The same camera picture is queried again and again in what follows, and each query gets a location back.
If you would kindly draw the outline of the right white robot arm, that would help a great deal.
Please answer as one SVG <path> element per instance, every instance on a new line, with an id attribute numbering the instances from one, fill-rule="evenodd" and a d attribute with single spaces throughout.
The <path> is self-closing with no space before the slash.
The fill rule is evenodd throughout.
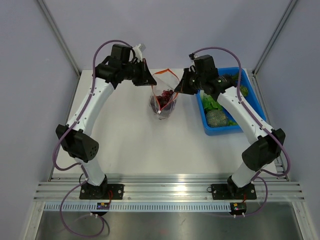
<path id="1" fill-rule="evenodd" d="M 242 164 L 226 183 L 226 192 L 239 199 L 249 192 L 252 181 L 283 152 L 285 133 L 275 130 L 261 118 L 240 91 L 240 80 L 230 75 L 219 75 L 212 56 L 194 58 L 194 65 L 183 70 L 175 92 L 194 95 L 204 91 L 232 116 L 244 132 L 250 146 L 241 154 Z"/>

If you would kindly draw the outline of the red grape bunch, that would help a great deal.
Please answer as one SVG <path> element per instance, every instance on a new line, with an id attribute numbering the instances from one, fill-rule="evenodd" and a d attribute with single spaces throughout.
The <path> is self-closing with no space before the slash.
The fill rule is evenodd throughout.
<path id="1" fill-rule="evenodd" d="M 169 103 L 173 93 L 173 90 L 163 90 L 161 95 L 156 96 L 157 102 L 161 108 Z"/>

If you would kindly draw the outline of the clear zip bag orange zipper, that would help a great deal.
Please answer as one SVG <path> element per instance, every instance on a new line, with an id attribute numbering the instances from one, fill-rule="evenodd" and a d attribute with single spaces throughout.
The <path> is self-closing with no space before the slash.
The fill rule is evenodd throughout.
<path id="1" fill-rule="evenodd" d="M 169 68 L 153 73 L 152 77 L 157 84 L 151 87 L 149 106 L 159 120 L 168 119 L 177 103 L 178 93 L 175 92 L 175 87 L 180 80 Z"/>

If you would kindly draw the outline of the dark purple grape bunch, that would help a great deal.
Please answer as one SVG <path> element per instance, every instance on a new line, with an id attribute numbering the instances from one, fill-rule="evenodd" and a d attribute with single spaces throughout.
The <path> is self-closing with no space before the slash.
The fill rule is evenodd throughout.
<path id="1" fill-rule="evenodd" d="M 173 100 L 161 108 L 154 96 L 149 98 L 149 106 L 159 120 L 168 119 L 170 117 L 175 109 L 176 102 L 176 100 Z"/>

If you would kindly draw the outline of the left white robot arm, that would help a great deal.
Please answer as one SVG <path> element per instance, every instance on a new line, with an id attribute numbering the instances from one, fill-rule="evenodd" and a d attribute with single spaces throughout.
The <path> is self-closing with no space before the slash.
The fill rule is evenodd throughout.
<path id="1" fill-rule="evenodd" d="M 108 178 L 97 159 L 99 143 L 91 137 L 94 124 L 107 99 L 124 80 L 136 87 L 155 86 L 153 78 L 143 58 L 145 46 L 140 43 L 131 46 L 122 40 L 111 40 L 112 48 L 101 63 L 97 64 L 96 52 L 92 61 L 92 83 L 78 110 L 65 125 L 56 127 L 58 143 L 52 154 L 54 167 L 67 171 L 70 167 L 57 164 L 58 149 L 62 148 L 74 159 L 71 168 L 80 166 L 84 181 L 80 183 L 80 199 L 111 199 L 115 187 L 108 185 Z"/>

